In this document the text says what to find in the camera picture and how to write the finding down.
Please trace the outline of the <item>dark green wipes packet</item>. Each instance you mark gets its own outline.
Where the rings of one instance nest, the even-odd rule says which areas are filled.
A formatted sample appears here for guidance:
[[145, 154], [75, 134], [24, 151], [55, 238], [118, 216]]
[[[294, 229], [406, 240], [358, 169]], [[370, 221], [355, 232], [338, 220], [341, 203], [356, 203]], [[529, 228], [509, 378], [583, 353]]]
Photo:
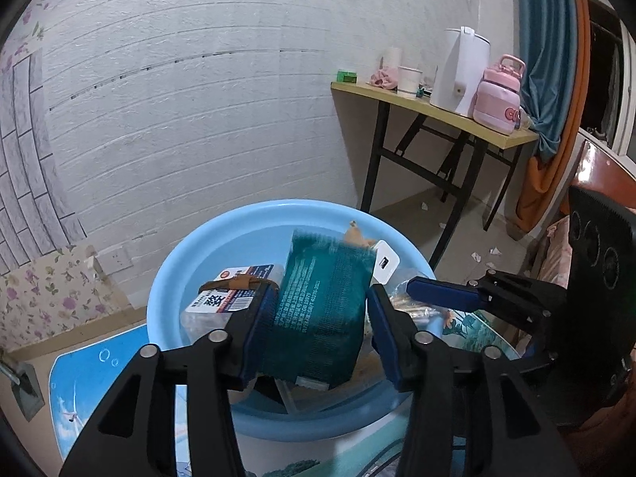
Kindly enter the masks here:
[[353, 375], [365, 331], [372, 249], [294, 231], [260, 373], [333, 389]]

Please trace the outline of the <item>cotton swab bag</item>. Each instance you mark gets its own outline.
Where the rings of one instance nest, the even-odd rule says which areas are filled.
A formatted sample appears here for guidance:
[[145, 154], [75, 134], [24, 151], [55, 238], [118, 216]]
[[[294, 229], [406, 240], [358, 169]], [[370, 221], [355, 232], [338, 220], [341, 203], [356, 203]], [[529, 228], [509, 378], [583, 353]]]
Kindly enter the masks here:
[[418, 302], [407, 294], [407, 283], [415, 277], [427, 279], [427, 276], [414, 268], [398, 268], [385, 285], [389, 300], [396, 310], [406, 312], [419, 330], [432, 331], [439, 335], [452, 315], [447, 309]]

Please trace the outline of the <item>toothpick box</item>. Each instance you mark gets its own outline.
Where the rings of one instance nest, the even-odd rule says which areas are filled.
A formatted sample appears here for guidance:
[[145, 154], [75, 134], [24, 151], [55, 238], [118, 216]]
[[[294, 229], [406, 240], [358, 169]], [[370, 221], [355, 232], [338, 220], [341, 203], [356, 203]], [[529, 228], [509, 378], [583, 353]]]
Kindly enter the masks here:
[[261, 280], [279, 287], [285, 269], [278, 264], [239, 266], [223, 269], [204, 283], [196, 297], [180, 314], [180, 323], [194, 342], [210, 331], [225, 328], [234, 312], [247, 309]]

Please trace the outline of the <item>white power adapter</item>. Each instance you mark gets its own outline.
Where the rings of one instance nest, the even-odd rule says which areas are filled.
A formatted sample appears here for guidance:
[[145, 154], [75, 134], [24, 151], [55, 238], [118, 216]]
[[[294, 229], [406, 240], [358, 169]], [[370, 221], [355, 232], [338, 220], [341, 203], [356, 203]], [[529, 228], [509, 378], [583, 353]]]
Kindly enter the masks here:
[[373, 280], [376, 283], [386, 284], [398, 269], [400, 257], [385, 240], [376, 241], [372, 246], [372, 250], [376, 255]]

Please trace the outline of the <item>blue plastic basin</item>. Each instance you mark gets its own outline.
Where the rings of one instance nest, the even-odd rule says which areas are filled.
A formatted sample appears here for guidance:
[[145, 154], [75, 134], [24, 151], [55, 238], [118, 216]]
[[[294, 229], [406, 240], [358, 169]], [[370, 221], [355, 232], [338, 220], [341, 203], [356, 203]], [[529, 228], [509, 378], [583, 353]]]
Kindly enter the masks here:
[[307, 390], [331, 406], [290, 413], [252, 392], [234, 405], [235, 429], [279, 442], [335, 437], [383, 418], [404, 401], [386, 379], [353, 396], [365, 329], [365, 294], [386, 290], [390, 272], [431, 277], [403, 235], [375, 217], [318, 200], [260, 202], [220, 215], [187, 235], [151, 287], [147, 326], [163, 350], [189, 346], [180, 316], [192, 308], [205, 332], [224, 328], [238, 342], [238, 380], [256, 374]]

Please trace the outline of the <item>beige plush toy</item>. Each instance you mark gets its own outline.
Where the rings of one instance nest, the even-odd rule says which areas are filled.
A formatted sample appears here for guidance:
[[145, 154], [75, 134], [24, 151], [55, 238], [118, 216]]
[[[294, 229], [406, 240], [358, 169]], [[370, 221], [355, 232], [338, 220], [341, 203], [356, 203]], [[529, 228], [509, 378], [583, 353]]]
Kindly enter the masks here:
[[375, 239], [366, 238], [356, 221], [349, 222], [349, 228], [344, 235], [344, 242], [350, 246], [359, 246], [359, 248], [373, 249], [377, 241]]

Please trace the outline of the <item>side table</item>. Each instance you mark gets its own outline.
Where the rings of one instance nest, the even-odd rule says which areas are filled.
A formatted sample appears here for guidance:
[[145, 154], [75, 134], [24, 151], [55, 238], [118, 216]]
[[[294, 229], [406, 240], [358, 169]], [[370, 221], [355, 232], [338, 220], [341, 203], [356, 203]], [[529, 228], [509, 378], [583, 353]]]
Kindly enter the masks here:
[[508, 136], [500, 134], [469, 117], [432, 106], [427, 97], [405, 97], [370, 84], [347, 82], [333, 82], [331, 91], [335, 101], [346, 98], [349, 103], [364, 101], [375, 106], [374, 127], [366, 132], [370, 150], [365, 156], [361, 211], [371, 210], [384, 159], [436, 187], [442, 202], [454, 199], [441, 236], [428, 257], [431, 268], [438, 267], [455, 234], [485, 159], [492, 158], [508, 168], [484, 224], [488, 228], [511, 184], [522, 150], [538, 140], [536, 132], [527, 128], [515, 129]]

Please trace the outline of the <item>pink water bottle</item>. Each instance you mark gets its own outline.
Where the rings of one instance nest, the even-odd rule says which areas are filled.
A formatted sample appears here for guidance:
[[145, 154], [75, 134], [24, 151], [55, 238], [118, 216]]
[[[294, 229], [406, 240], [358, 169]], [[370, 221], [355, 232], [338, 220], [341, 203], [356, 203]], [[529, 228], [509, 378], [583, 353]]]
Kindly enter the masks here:
[[510, 136], [521, 119], [521, 85], [525, 62], [504, 54], [487, 67], [477, 85], [472, 118], [477, 123]]

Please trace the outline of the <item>white paper cup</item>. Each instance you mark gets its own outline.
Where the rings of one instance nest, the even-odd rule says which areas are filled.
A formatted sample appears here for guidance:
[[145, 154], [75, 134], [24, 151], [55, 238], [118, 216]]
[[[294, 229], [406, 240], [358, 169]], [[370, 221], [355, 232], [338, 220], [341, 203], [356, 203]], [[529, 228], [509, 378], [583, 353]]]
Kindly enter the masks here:
[[398, 93], [400, 95], [415, 97], [419, 91], [419, 85], [421, 85], [422, 77], [423, 73], [421, 70], [412, 67], [400, 66], [398, 68]]

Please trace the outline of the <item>pink cloth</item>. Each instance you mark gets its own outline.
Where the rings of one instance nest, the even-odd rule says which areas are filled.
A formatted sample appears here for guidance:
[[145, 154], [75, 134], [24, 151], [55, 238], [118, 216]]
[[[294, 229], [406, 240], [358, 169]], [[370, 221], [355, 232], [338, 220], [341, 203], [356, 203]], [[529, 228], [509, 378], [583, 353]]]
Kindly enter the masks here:
[[368, 80], [372, 86], [395, 91], [399, 85], [399, 69], [394, 67], [378, 68]]

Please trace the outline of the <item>white electric kettle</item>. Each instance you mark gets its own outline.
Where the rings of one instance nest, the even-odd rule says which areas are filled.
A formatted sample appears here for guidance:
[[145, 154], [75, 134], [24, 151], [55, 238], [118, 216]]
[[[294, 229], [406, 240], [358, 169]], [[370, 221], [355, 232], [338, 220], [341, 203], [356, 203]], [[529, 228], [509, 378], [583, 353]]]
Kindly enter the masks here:
[[491, 43], [468, 26], [447, 28], [445, 50], [436, 68], [430, 103], [470, 117], [484, 70], [491, 60]]

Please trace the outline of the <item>green small box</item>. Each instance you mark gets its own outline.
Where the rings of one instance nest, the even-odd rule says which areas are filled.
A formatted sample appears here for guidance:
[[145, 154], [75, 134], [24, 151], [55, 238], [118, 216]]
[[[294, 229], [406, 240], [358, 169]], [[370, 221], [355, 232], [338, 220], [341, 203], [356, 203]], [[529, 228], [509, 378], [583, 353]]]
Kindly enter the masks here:
[[336, 73], [335, 81], [337, 83], [350, 83], [356, 84], [358, 80], [358, 74], [355, 70], [339, 69]]

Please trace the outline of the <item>paper roll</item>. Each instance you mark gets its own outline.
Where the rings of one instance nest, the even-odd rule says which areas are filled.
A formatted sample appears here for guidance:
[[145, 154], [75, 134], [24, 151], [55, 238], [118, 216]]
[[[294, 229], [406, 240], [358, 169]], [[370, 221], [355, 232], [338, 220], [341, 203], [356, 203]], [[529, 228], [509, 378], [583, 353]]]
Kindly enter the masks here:
[[384, 69], [398, 69], [402, 62], [401, 47], [387, 47], [382, 56]]

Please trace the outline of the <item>blue curtain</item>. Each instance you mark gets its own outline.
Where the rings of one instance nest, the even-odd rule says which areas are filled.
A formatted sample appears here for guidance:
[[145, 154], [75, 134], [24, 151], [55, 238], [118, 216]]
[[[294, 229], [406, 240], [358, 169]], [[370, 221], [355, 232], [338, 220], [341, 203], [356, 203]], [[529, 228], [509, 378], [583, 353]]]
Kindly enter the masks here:
[[522, 102], [539, 135], [536, 154], [554, 157], [574, 88], [578, 23], [576, 0], [518, 0], [520, 53], [525, 62]]

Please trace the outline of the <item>wall socket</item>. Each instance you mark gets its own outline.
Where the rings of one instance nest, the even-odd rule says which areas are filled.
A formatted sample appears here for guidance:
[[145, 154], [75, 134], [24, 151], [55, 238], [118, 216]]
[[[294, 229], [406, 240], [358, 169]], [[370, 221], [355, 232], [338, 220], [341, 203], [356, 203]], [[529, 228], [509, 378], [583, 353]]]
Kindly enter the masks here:
[[100, 251], [96, 255], [96, 261], [107, 276], [133, 266], [132, 258], [128, 254], [126, 246], [122, 244], [121, 246], [111, 246], [107, 250]]

